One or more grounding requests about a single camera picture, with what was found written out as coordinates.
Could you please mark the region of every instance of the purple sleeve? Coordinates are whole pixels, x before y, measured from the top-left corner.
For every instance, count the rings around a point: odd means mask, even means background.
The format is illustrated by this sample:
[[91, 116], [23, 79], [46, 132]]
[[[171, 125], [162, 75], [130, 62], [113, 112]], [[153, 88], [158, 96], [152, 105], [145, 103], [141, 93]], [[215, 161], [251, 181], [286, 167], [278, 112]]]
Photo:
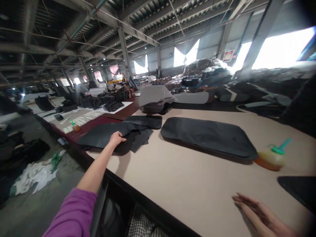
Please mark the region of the purple sleeve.
[[73, 189], [43, 237], [89, 237], [96, 198], [95, 193]]

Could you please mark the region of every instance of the window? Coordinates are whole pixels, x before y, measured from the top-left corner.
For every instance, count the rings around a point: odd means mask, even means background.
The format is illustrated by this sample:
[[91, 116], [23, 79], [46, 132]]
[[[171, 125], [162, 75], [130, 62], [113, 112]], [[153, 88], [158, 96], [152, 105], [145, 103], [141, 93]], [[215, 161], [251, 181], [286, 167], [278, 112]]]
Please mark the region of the window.
[[[279, 36], [266, 38], [252, 69], [289, 67], [314, 35], [313, 27]], [[242, 44], [234, 71], [240, 70], [250, 49], [251, 42]]]
[[187, 55], [182, 54], [176, 47], [174, 47], [174, 59], [173, 66], [182, 66], [193, 63], [197, 59], [198, 45], [200, 40], [198, 40], [193, 48], [187, 53]]
[[66, 78], [61, 78], [60, 81], [62, 82], [63, 86], [70, 86]]
[[111, 66], [111, 67], [110, 67], [110, 72], [111, 72], [112, 78], [114, 77], [114, 75], [116, 75], [116, 73], [118, 72], [118, 70], [119, 70], [119, 66], [118, 66], [118, 65], [114, 65], [114, 66]]
[[94, 75], [97, 79], [99, 79], [99, 81], [103, 81], [100, 71], [94, 72]]
[[75, 81], [77, 85], [80, 84], [80, 79], [78, 77], [74, 78], [73, 80]]
[[136, 61], [134, 61], [134, 66], [135, 66], [136, 74], [141, 74], [141, 73], [148, 72], [148, 58], [147, 58], [147, 54], [145, 56], [145, 67], [142, 67], [142, 66], [138, 65], [138, 63]]

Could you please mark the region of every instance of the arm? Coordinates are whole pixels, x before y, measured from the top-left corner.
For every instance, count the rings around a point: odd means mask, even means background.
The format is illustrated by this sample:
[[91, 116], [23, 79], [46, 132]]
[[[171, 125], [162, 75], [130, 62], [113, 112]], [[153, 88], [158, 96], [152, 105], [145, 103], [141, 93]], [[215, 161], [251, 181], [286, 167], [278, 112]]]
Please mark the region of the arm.
[[100, 155], [91, 164], [77, 187], [65, 198], [50, 227], [44, 233], [49, 236], [90, 236], [93, 208], [106, 166], [115, 147], [126, 141], [115, 132]]
[[111, 136], [110, 142], [103, 149], [103, 151], [98, 155], [89, 169], [86, 171], [85, 175], [80, 180], [77, 185], [78, 189], [90, 191], [97, 193], [102, 182], [106, 166], [108, 165], [111, 154], [118, 144], [126, 141], [125, 138], [121, 138], [122, 134], [120, 132], [115, 132]]

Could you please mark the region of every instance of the beige table surface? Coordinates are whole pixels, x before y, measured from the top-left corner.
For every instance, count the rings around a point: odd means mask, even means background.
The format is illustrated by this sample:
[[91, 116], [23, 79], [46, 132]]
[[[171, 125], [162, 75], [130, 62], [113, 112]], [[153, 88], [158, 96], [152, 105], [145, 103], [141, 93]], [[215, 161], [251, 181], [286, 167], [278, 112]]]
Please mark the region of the beige table surface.
[[[278, 184], [277, 177], [315, 176], [316, 139], [248, 113], [172, 109], [162, 117], [163, 123], [170, 117], [186, 117], [238, 125], [257, 151], [291, 137], [285, 149], [286, 165], [273, 172], [256, 163], [235, 163], [166, 142], [160, 130], [154, 130], [148, 145], [136, 153], [112, 156], [107, 168], [201, 236], [251, 236], [253, 228], [231, 199], [236, 192], [263, 201], [305, 235], [313, 214]], [[95, 159], [100, 150], [87, 153]]]

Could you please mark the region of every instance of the concrete floor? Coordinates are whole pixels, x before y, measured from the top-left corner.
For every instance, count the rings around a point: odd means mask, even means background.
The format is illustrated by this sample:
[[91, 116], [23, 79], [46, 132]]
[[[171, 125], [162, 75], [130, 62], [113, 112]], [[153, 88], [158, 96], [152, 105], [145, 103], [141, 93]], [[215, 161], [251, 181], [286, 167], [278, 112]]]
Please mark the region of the concrete floor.
[[[24, 132], [25, 142], [40, 138], [50, 146], [50, 150], [39, 161], [48, 160], [56, 152], [63, 150], [63, 147], [49, 135], [32, 114], [22, 115], [22, 118], [13, 120], [10, 125], [12, 131]], [[65, 153], [58, 165], [57, 177], [42, 190], [32, 194], [34, 186], [27, 193], [9, 198], [5, 207], [0, 210], [0, 236], [18, 236], [14, 234], [17, 228], [25, 220], [32, 218], [32, 213], [43, 209], [59, 186], [66, 182], [66, 178], [70, 174], [76, 171], [84, 172], [79, 164]]]

